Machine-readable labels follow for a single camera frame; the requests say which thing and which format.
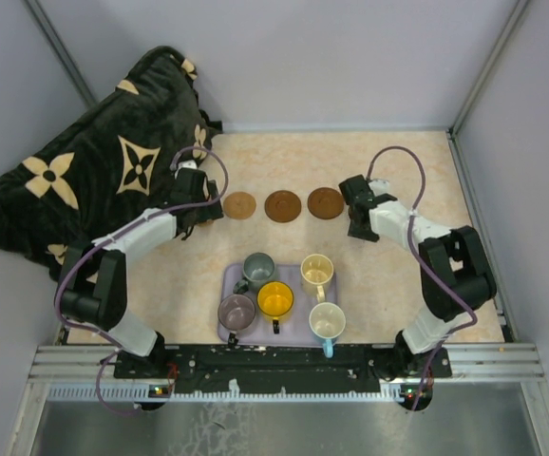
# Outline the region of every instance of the white mug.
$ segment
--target white mug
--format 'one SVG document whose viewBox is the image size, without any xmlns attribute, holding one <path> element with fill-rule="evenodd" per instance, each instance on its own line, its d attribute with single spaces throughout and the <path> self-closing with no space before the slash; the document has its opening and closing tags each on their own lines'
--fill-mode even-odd
<svg viewBox="0 0 549 456">
<path fill-rule="evenodd" d="M 311 331 L 321 342 L 327 358 L 333 356 L 333 344 L 347 326 L 344 312 L 332 302 L 322 302 L 312 309 L 309 315 Z"/>
<path fill-rule="evenodd" d="M 325 293 L 330 288 L 333 278 L 333 263 L 325 255 L 308 255 L 300 266 L 302 290 L 308 295 L 316 296 L 318 302 L 325 301 Z"/>
</svg>

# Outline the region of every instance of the purple tray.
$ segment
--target purple tray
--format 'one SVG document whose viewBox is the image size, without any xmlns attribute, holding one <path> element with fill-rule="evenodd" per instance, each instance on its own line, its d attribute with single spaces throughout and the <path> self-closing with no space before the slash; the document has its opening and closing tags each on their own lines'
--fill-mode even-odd
<svg viewBox="0 0 549 456">
<path fill-rule="evenodd" d="M 278 280 L 286 283 L 293 290 L 292 313 L 281 322 L 279 334 L 273 332 L 273 323 L 267 321 L 257 307 L 257 296 L 253 292 L 246 295 L 256 304 L 256 318 L 246 330 L 237 335 L 238 345 L 274 345 L 279 347 L 321 347 L 312 334 L 309 326 L 309 314 L 317 304 L 316 296 L 309 296 L 302 290 L 302 278 L 298 264 L 278 264 Z M 233 287 L 242 279 L 242 264 L 234 263 L 224 271 L 221 299 L 233 293 Z M 338 299 L 336 275 L 333 273 L 331 285 L 325 293 L 326 300 L 335 304 Z M 218 322 L 218 336 L 223 342 L 228 341 L 226 330 Z"/>
</svg>

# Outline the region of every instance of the yellow mug handle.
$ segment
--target yellow mug handle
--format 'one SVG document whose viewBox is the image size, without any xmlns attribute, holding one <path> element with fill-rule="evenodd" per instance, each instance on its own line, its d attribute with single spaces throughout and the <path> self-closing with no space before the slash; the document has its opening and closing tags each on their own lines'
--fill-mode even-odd
<svg viewBox="0 0 549 456">
<path fill-rule="evenodd" d="M 319 304 L 325 302 L 325 290 L 322 285 L 316 286 L 316 300 L 319 301 Z"/>
</svg>

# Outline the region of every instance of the gray wall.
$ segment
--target gray wall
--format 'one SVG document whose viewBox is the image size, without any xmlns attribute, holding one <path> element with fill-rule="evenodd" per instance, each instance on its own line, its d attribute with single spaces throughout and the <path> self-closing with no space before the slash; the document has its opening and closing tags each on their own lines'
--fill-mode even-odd
<svg viewBox="0 0 549 456">
<path fill-rule="evenodd" d="M 22 3 L 0 0 L 0 174 L 83 111 Z M 47 270 L 0 252 L 0 454 L 12 430 L 36 345 L 54 334 Z"/>
<path fill-rule="evenodd" d="M 515 0 L 42 0 L 105 97 L 148 49 L 235 130 L 448 127 Z"/>
<path fill-rule="evenodd" d="M 460 144 L 520 337 L 549 378 L 549 2 L 533 2 Z"/>
</svg>

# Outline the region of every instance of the floor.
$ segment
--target floor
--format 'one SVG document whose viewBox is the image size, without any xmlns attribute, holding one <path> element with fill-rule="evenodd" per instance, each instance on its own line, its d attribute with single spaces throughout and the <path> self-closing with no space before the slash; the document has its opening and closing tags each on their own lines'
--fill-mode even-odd
<svg viewBox="0 0 549 456">
<path fill-rule="evenodd" d="M 538 455 L 519 385 L 441 385 L 396 404 L 171 404 L 128 418 L 47 403 L 33 456 Z"/>
<path fill-rule="evenodd" d="M 229 192 L 256 197 L 247 220 L 229 218 L 198 227 L 186 241 L 176 238 L 134 264 L 129 272 L 131 310 L 162 333 L 168 343 L 219 343 L 217 308 L 226 266 L 261 251 L 280 263 L 296 263 L 312 253 L 333 261 L 346 312 L 343 343 L 392 342 L 424 305 L 418 265 L 387 239 L 367 243 L 347 237 L 348 215 L 333 220 L 313 217 L 306 200 L 317 187 L 365 174 L 382 147 L 399 144 L 414 150 L 426 169 L 422 215 L 450 227 L 470 224 L 463 193 L 443 131 L 268 133 L 220 135 L 214 151 L 230 173 Z M 203 165 L 221 188 L 222 173 L 213 159 Z M 410 205 L 419 189 L 413 160 L 399 151 L 384 155 L 373 177 L 390 181 L 390 193 Z M 269 220 L 264 201 L 276 190 L 291 190 L 303 203 L 300 216 L 285 224 Z M 476 327 L 454 334 L 452 342 L 502 342 L 492 302 L 478 311 Z M 72 331 L 69 343 L 101 343 L 90 333 Z"/>
</svg>

